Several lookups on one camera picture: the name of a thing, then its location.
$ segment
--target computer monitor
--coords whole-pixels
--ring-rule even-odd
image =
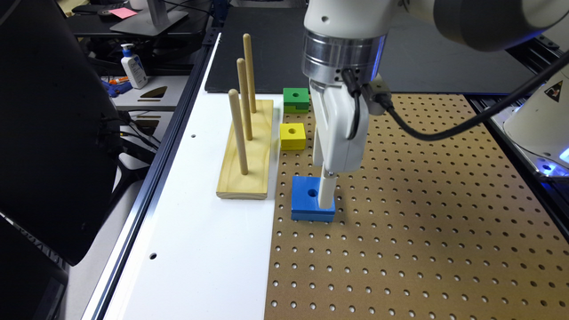
[[[166,10],[162,0],[147,0],[148,9],[123,20],[110,29],[142,36],[158,36],[174,23],[188,15],[187,12]]]
[[[0,212],[76,265],[108,215],[116,109],[53,0],[0,2],[0,70]]]

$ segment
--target white bottle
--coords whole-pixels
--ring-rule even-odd
[[[144,72],[144,67],[140,62],[140,58],[136,54],[132,54],[131,48],[133,44],[121,44],[123,47],[124,57],[121,59],[123,64],[124,72],[128,76],[129,81],[134,89],[142,89],[143,86],[148,82],[146,77],[146,72]]]

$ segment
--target blue square block with hole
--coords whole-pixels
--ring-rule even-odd
[[[320,221],[320,222],[332,222],[334,220],[333,214],[311,214],[311,213],[292,213],[292,220],[304,220],[304,221]]]
[[[293,220],[332,221],[336,213],[336,204],[332,201],[332,207],[320,209],[318,206],[319,190],[320,178],[293,177],[293,195],[291,199],[293,213],[291,218]]]

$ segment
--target black cable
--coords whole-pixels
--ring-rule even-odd
[[[198,9],[198,8],[195,8],[195,7],[190,7],[190,6],[187,6],[187,5],[182,5],[183,3],[187,2],[187,1],[184,1],[184,2],[179,3],[179,4],[176,4],[176,3],[173,3],[173,2],[170,2],[170,1],[165,1],[165,0],[161,0],[161,1],[164,2],[164,3],[166,3],[166,4],[173,4],[173,5],[175,5],[176,7],[177,7],[177,6],[180,6],[180,7],[186,8],[186,9],[192,9],[192,10],[196,10],[196,11],[200,11],[200,12],[205,12],[205,13],[209,14],[212,18],[214,18],[214,19],[217,20],[217,18],[215,18],[215,16],[214,16],[211,12],[208,12],[208,11],[202,10],[202,9]]]
[[[356,137],[358,126],[359,126],[359,92],[355,92],[354,93],[354,122],[352,122],[352,128],[349,131],[348,140],[352,140]]]
[[[352,122],[352,127],[349,130],[348,140],[353,140],[357,134],[357,127],[359,126],[359,96],[362,94],[360,91],[360,85],[357,83],[357,77],[354,70],[350,68],[345,68],[341,71],[341,78],[346,84],[346,89],[350,96],[354,98],[354,121]]]
[[[150,146],[150,147],[152,147],[152,148],[158,150],[158,147],[157,147],[154,143],[150,142],[150,140],[148,140],[148,139],[142,137],[142,136],[141,136],[140,134],[138,134],[138,133],[123,132],[123,131],[120,131],[120,132],[118,132],[118,133],[123,134],[123,135],[125,135],[125,136],[136,137],[136,138],[140,139],[142,142],[144,142],[144,144],[146,144],[146,145],[148,145],[148,146]]]
[[[138,131],[131,125],[131,123],[136,124],[136,122],[134,122],[133,120],[131,120],[131,123],[129,123],[128,121],[126,121],[126,120],[124,120],[124,119],[121,119],[121,118],[104,118],[104,119],[102,119],[102,121],[120,121],[120,122],[122,122],[123,124],[126,124],[126,125],[128,125],[129,127],[131,127],[131,129],[133,129],[137,134],[140,134],[140,133],[138,133]],[[152,134],[147,134],[147,135],[148,135],[151,139],[154,139],[154,140],[156,140],[156,142],[162,144],[162,141],[160,141],[159,139],[157,139],[154,135],[152,135]],[[152,148],[157,148],[154,144],[149,145],[149,146],[152,147]]]
[[[461,132],[465,132],[468,129],[483,123],[484,121],[490,119],[492,116],[500,113],[504,108],[509,107],[512,103],[516,102],[516,100],[524,97],[527,93],[529,93],[533,88],[542,84],[544,81],[551,78],[553,75],[556,74],[561,68],[569,63],[569,52],[564,53],[559,59],[555,62],[551,63],[547,68],[543,69],[542,72],[535,75],[533,78],[519,86],[515,91],[513,91],[510,95],[506,98],[502,99],[500,102],[496,103],[495,105],[487,108],[486,110],[482,111],[481,113],[471,117],[470,119],[466,120],[465,122],[454,126],[451,129],[445,130],[443,132],[437,132],[432,134],[425,134],[414,130],[410,127],[405,120],[401,118],[393,108],[393,104],[390,106],[384,106],[384,108],[388,111],[388,113],[393,116],[393,119],[399,124],[401,129],[405,132],[409,133],[414,138],[425,140],[425,141],[435,141],[446,139],[452,137],[455,134],[459,134]]]

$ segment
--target white tabletop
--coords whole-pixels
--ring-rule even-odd
[[[207,93],[204,83],[106,319],[263,318],[283,97],[257,95],[275,106],[268,199],[221,200],[215,189],[231,114],[227,94]]]

